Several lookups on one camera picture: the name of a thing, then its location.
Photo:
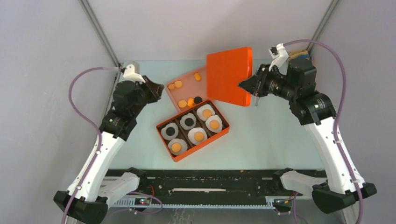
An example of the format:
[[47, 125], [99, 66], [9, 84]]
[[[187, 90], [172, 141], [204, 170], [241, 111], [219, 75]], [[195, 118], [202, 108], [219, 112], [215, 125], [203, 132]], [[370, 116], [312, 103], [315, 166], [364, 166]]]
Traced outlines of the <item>orange cookie box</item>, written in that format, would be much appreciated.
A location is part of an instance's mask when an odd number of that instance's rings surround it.
[[158, 124], [156, 129], [174, 162], [179, 162], [229, 132], [215, 104], [206, 100]]

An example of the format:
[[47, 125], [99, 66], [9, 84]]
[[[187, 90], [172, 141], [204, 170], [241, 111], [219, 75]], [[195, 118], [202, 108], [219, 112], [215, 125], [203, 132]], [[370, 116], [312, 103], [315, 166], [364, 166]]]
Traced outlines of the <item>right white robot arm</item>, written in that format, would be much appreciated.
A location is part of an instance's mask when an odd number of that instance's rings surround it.
[[315, 89], [317, 70], [307, 59], [289, 61], [287, 73], [262, 64], [256, 74], [239, 83], [256, 97], [269, 94], [288, 101], [292, 114], [310, 134], [325, 167], [324, 178], [312, 177], [291, 168], [274, 173], [272, 190], [277, 195], [294, 191], [310, 196], [325, 214], [349, 207], [377, 193], [355, 168], [347, 151], [340, 152], [342, 139], [335, 124], [336, 111], [330, 98]]

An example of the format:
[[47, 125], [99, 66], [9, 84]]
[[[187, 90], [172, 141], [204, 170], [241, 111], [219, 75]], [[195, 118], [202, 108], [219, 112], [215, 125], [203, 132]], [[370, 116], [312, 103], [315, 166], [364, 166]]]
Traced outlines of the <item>metal tongs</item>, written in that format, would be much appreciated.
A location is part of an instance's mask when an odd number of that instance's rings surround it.
[[260, 97], [255, 96], [254, 97], [254, 106], [257, 107], [259, 105], [260, 102]]

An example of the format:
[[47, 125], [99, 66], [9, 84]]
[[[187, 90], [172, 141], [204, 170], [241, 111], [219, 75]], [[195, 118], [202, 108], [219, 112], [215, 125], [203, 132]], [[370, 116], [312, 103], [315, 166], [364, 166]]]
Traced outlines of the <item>pink cookie tray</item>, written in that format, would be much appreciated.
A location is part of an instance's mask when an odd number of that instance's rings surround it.
[[[201, 74], [201, 81], [196, 81], [194, 79], [194, 73], [199, 72]], [[174, 83], [175, 81], [180, 80], [183, 82], [183, 86], [181, 88], [175, 88], [173, 90], [168, 89], [168, 85]], [[200, 67], [195, 70], [189, 71], [173, 80], [169, 81], [165, 85], [165, 90], [174, 105], [177, 113], [184, 112], [189, 109], [188, 106], [185, 108], [180, 108], [178, 106], [178, 102], [180, 100], [187, 101], [189, 98], [195, 98], [199, 96], [202, 98], [203, 101], [210, 99], [211, 101], [215, 102], [216, 100], [213, 98], [209, 98], [207, 96], [207, 77], [206, 77], [206, 67]]]

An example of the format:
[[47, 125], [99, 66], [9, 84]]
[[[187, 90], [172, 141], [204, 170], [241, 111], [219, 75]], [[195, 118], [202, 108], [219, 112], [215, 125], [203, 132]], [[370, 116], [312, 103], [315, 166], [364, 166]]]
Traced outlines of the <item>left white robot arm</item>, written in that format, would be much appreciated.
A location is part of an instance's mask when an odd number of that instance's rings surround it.
[[83, 168], [66, 191], [58, 191], [54, 202], [63, 211], [62, 223], [71, 217], [85, 224], [100, 224], [111, 197], [99, 193], [109, 165], [128, 140], [137, 124], [137, 116], [147, 104], [162, 97], [163, 84], [143, 76], [143, 82], [124, 80], [116, 84], [111, 108], [99, 126], [97, 140]]

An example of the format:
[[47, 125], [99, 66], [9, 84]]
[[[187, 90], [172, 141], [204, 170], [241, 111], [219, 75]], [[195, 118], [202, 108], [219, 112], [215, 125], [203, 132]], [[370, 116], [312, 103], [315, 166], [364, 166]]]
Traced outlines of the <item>orange box lid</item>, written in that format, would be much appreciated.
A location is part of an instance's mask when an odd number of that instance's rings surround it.
[[239, 83], [252, 76], [250, 47], [230, 49], [206, 56], [207, 96], [238, 106], [249, 106], [251, 95]]

